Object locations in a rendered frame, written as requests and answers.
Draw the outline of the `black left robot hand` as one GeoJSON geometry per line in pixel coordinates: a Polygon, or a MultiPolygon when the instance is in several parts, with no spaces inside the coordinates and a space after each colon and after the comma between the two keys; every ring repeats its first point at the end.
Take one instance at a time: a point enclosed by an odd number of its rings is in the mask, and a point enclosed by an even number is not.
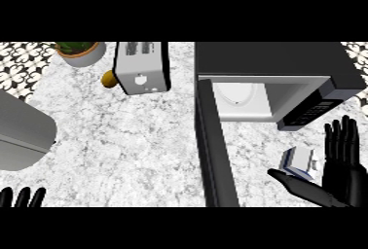
{"type": "Polygon", "coordinates": [[[0,207],[40,207],[44,196],[44,188],[38,188],[34,195],[31,195],[30,187],[24,187],[18,194],[18,198],[13,198],[13,189],[6,187],[0,191],[0,207]]]}

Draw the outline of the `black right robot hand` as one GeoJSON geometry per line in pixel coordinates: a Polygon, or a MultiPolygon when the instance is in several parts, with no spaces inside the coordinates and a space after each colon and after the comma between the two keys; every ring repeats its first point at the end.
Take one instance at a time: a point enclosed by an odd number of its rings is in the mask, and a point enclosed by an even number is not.
{"type": "Polygon", "coordinates": [[[368,171],[359,162],[356,120],[343,116],[340,121],[325,124],[322,185],[278,169],[269,169],[268,174],[294,196],[322,207],[368,207],[368,171]]]}

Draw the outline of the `white and blue milk carton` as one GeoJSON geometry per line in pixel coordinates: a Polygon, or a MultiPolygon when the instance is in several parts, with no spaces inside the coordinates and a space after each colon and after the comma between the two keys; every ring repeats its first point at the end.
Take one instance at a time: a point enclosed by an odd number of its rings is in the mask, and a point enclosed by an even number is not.
{"type": "Polygon", "coordinates": [[[279,169],[287,175],[313,181],[319,170],[313,150],[294,146],[284,151],[279,169]]]}

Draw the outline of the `dark grey microwave door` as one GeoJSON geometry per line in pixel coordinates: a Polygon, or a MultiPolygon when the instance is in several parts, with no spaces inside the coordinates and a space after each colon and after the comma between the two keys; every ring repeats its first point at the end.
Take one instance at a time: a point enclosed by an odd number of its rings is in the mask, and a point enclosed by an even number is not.
{"type": "Polygon", "coordinates": [[[194,85],[194,129],[207,207],[239,207],[210,80],[194,85]]]}

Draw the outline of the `dark grey microwave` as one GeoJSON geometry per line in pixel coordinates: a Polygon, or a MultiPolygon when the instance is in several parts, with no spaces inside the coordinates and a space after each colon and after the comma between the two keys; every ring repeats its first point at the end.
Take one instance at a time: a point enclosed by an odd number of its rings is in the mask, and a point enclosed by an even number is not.
{"type": "Polygon", "coordinates": [[[197,80],[213,83],[223,122],[275,123],[297,131],[367,88],[338,42],[197,42],[197,80]],[[250,102],[217,99],[216,83],[251,83],[250,102]]]}

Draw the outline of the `grey rounded appliance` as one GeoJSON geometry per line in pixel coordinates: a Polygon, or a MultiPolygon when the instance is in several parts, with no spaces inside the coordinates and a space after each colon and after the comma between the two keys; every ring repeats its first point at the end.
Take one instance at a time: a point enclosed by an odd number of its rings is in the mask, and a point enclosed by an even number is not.
{"type": "Polygon", "coordinates": [[[0,89],[0,170],[19,171],[49,153],[55,120],[0,89]]]}

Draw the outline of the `brown yellow round object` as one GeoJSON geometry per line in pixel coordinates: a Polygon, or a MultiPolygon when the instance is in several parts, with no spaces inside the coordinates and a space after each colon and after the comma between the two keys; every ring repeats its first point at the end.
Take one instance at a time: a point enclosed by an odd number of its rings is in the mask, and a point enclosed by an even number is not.
{"type": "Polygon", "coordinates": [[[100,83],[103,87],[108,89],[112,88],[118,84],[118,80],[115,79],[112,71],[105,72],[102,79],[100,79],[100,83]]]}

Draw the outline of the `potted green plant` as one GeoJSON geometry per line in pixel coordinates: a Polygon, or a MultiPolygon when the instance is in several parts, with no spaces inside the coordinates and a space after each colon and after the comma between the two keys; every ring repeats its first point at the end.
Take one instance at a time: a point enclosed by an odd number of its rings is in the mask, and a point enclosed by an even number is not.
{"type": "Polygon", "coordinates": [[[102,58],[105,52],[106,44],[103,42],[95,42],[86,51],[80,53],[58,52],[58,55],[72,67],[81,68],[93,65],[102,58]]]}

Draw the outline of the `silver toaster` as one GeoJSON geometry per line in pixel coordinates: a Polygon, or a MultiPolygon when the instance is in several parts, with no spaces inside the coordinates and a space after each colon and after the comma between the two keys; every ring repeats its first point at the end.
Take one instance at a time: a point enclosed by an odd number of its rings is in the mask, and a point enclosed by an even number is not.
{"type": "Polygon", "coordinates": [[[118,42],[112,73],[127,95],[168,91],[168,43],[118,42]]]}

